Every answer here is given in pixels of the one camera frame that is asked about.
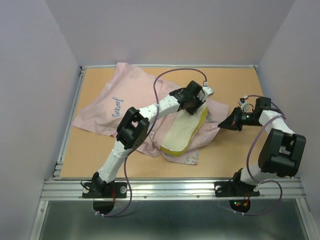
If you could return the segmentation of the cream yellow pillow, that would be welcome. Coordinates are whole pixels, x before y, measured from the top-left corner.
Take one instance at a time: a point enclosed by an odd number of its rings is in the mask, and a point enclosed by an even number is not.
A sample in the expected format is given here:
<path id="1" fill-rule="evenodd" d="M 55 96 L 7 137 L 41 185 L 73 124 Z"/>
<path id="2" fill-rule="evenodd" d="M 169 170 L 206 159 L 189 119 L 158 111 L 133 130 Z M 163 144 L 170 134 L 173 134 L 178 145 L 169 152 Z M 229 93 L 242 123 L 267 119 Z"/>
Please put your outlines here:
<path id="1" fill-rule="evenodd" d="M 189 148 L 192 139 L 208 114 L 207 105 L 202 105 L 194 114 L 186 110 L 178 112 L 160 145 L 167 155 L 179 157 Z"/>

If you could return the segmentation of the pink cartoon pillowcase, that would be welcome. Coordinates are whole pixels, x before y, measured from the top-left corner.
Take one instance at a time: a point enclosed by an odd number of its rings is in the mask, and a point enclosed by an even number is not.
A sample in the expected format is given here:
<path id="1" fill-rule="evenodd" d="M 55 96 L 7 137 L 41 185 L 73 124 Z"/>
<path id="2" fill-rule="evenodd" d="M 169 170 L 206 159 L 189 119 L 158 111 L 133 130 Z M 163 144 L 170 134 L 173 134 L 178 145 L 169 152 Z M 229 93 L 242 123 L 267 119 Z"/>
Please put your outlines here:
<path id="1" fill-rule="evenodd" d="M 111 80 L 88 106 L 82 108 L 73 121 L 73 126 L 104 136 L 117 135 L 117 127 L 130 107 L 136 109 L 150 106 L 156 102 L 155 94 L 162 100 L 179 86 L 165 79 L 155 80 L 155 76 L 128 63 L 118 63 Z M 161 151 L 161 144 L 179 112 L 157 120 L 152 132 L 138 151 L 157 157 L 163 155 L 167 161 L 197 165 L 199 148 L 208 145 L 219 132 L 218 124 L 226 119 L 229 106 L 207 99 L 208 113 L 193 136 L 187 151 L 181 156 L 170 156 Z"/>

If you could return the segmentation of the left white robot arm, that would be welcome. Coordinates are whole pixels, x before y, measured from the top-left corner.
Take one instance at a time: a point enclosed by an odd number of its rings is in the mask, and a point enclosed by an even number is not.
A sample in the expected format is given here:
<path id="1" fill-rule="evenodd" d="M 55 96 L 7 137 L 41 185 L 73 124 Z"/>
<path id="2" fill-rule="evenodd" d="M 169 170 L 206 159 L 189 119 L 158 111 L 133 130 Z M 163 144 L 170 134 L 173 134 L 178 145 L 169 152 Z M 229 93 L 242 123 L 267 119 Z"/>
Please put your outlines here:
<path id="1" fill-rule="evenodd" d="M 161 100 L 156 98 L 152 105 L 140 109 L 130 107 L 116 129 L 113 149 L 103 166 L 92 176 L 95 193 L 100 197 L 111 193 L 112 182 L 121 165 L 142 145 L 158 119 L 181 110 L 193 115 L 213 94 L 214 90 L 206 82 L 199 85 L 192 80 L 187 87 L 174 90 Z"/>

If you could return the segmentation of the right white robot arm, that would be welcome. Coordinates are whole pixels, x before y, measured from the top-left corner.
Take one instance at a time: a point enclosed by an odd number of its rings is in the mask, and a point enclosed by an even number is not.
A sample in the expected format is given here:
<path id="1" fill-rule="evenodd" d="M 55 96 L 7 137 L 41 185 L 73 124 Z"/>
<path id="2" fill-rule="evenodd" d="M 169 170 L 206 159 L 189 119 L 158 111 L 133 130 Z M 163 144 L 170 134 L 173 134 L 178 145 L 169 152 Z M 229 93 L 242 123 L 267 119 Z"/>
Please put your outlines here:
<path id="1" fill-rule="evenodd" d="M 267 132 L 257 164 L 246 164 L 238 170 L 230 182 L 231 192 L 242 195 L 272 178 L 294 177 L 299 170 L 306 138 L 291 130 L 283 112 L 268 97 L 257 96 L 251 112 L 246 109 L 249 96 L 239 99 L 238 106 L 218 127 L 231 131 L 241 131 L 243 126 L 261 127 L 257 134 Z"/>

